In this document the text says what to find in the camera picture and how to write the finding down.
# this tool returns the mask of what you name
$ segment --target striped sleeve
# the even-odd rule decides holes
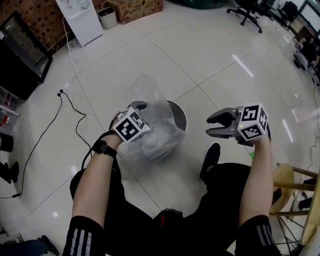
[[[272,237],[269,218],[265,215],[247,220],[238,230],[236,256],[280,256]]]
[[[94,220],[75,216],[71,219],[63,256],[104,256],[104,229]]]

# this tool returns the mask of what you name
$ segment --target cardboard box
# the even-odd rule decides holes
[[[162,12],[163,0],[110,0],[119,23],[126,24],[150,14]]]

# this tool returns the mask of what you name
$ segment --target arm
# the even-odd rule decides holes
[[[117,135],[108,135],[103,140],[114,150],[122,142]],[[72,217],[87,217],[104,227],[113,161],[108,154],[93,155],[76,189]]]
[[[254,157],[240,203],[235,255],[280,256],[269,222],[274,185],[271,143],[267,136],[253,143]]]
[[[272,205],[274,182],[271,143],[267,136],[263,136],[254,145],[250,174],[240,203],[239,227],[255,216],[268,217]]]

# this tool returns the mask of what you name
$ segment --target white tile floor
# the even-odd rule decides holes
[[[198,207],[206,192],[198,171],[214,140],[205,133],[210,127],[206,119],[217,109],[261,102],[269,115],[274,166],[289,162],[306,169],[311,162],[309,150],[319,135],[317,116],[308,117],[316,109],[313,84],[307,72],[293,65],[293,35],[279,25],[274,30],[264,17],[259,19],[262,34],[252,23],[241,26],[240,21],[225,7],[196,10],[165,1],[163,12],[119,24],[85,48],[71,50],[73,72],[82,75],[68,94],[87,114],[79,131],[91,145],[108,129],[114,114],[128,105],[125,90],[142,73],[152,76],[166,97],[185,110],[188,130],[182,145],[155,170],[123,182],[127,200],[151,217],[165,208],[187,216]],[[57,92],[72,79],[71,72],[67,49],[62,48],[53,56],[44,84],[18,110],[21,117],[13,131],[16,146],[9,163],[18,161],[23,170],[59,108]],[[22,196],[0,200],[0,221],[9,234],[21,233],[25,240],[45,234],[62,252],[72,211],[69,184],[88,150],[75,133],[80,117],[63,97],[56,121],[28,163]],[[252,148],[234,139],[219,142],[221,163],[251,164]],[[312,155],[310,170],[318,172],[319,149]],[[20,191],[21,182],[22,175],[15,185],[0,180],[0,195]],[[277,219],[270,219],[275,240],[283,242]],[[302,230],[292,228],[300,237]],[[286,245],[281,250],[288,254]]]

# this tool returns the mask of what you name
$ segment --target black cable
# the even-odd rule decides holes
[[[98,142],[98,141],[100,141],[103,137],[105,137],[105,136],[107,136],[107,135],[111,135],[111,134],[116,134],[116,132],[115,132],[114,130],[109,130],[109,131],[103,133],[96,141]],[[83,159],[83,161],[82,161],[81,170],[84,169],[84,167],[85,167],[85,162],[86,162],[89,154],[91,154],[92,150],[93,150],[93,147],[91,147],[90,150],[88,151],[88,153],[86,153],[86,155],[85,155],[85,157],[84,157],[84,159]]]
[[[299,246],[298,240],[296,239],[295,235],[291,232],[291,229],[288,227],[288,225],[286,224],[286,222],[279,216],[280,220],[283,222],[283,224],[286,226],[286,228],[289,230],[290,234],[293,236],[296,244]]]
[[[279,216],[277,216],[276,218],[278,219],[278,222],[279,222],[279,224],[280,224],[282,233],[283,233],[283,235],[284,235],[284,239],[285,239],[285,241],[286,241],[286,245],[288,246],[289,255],[292,255],[292,254],[291,254],[291,250],[290,250],[290,246],[289,246],[289,244],[288,244],[288,238],[287,238],[286,233],[285,233],[285,230],[284,230],[284,228],[282,227],[282,224],[281,224],[281,222],[280,222],[280,220],[279,220]]]
[[[298,226],[300,226],[301,228],[305,228],[304,226],[302,226],[302,225],[300,225],[299,223],[297,223],[296,221],[294,221],[293,219],[291,219],[291,218],[289,218],[289,217],[287,217],[287,216],[284,216],[284,217],[286,217],[289,221],[291,221],[291,222],[293,222],[293,223],[295,223],[295,224],[297,224]]]
[[[315,103],[315,107],[316,107],[316,118],[317,118],[317,126],[318,126],[318,131],[320,132],[320,125],[319,125],[319,110],[318,110],[318,103],[317,103],[317,99],[316,99],[316,85],[314,84],[313,87],[313,99],[314,99],[314,103]],[[310,167],[314,164],[314,161],[312,160],[312,149],[317,147],[317,139],[320,139],[319,136],[315,137],[314,140],[314,145],[312,145],[310,147],[310,159],[311,159],[311,164],[309,165],[308,169],[306,169],[307,171],[309,171]]]
[[[36,148],[36,146],[38,145],[39,141],[41,140],[42,136],[46,133],[46,131],[47,131],[47,130],[49,129],[49,127],[51,126],[51,124],[56,120],[56,118],[57,118],[57,116],[58,116],[58,114],[59,114],[59,111],[60,111],[60,109],[61,109],[61,106],[62,106],[62,98],[61,98],[60,93],[58,93],[58,97],[60,98],[60,107],[59,107],[57,113],[55,114],[54,119],[51,121],[51,123],[48,125],[48,127],[47,127],[47,128],[44,130],[44,132],[41,134],[40,138],[38,139],[38,141],[37,141],[36,144],[34,145],[34,147],[33,147],[32,151],[31,151],[31,153],[30,153],[27,161],[25,162],[24,169],[23,169],[23,176],[22,176],[21,192],[20,192],[20,193],[17,193],[17,194],[14,194],[14,195],[12,195],[12,196],[10,196],[10,197],[0,197],[0,199],[16,198],[16,197],[20,196],[20,195],[22,194],[22,192],[24,191],[25,172],[26,172],[26,167],[27,167],[27,164],[28,164],[28,162],[29,162],[29,160],[30,160],[30,157],[31,157],[32,153],[35,151],[35,148]]]
[[[68,98],[68,100],[69,100],[69,102],[70,102],[71,107],[73,108],[73,110],[76,111],[76,112],[78,112],[80,115],[83,115],[83,117],[82,117],[82,118],[78,121],[78,123],[76,124],[75,133],[81,138],[81,140],[83,140],[83,142],[84,142],[85,144],[87,144],[87,146],[89,147],[89,149],[91,149],[91,146],[89,145],[89,143],[86,142],[85,139],[82,138],[82,137],[80,136],[80,134],[78,133],[78,125],[79,125],[79,123],[81,122],[81,120],[84,119],[87,115],[84,114],[84,113],[81,113],[79,110],[75,109],[75,107],[74,107],[74,105],[72,104],[72,102],[71,102],[68,94],[66,94],[63,90],[60,90],[60,92],[61,92],[62,94],[65,94],[65,95],[67,96],[67,98]]]
[[[296,243],[295,241],[292,241],[292,242],[278,242],[278,243],[275,243],[275,245],[286,245],[286,244],[293,244],[293,243]]]

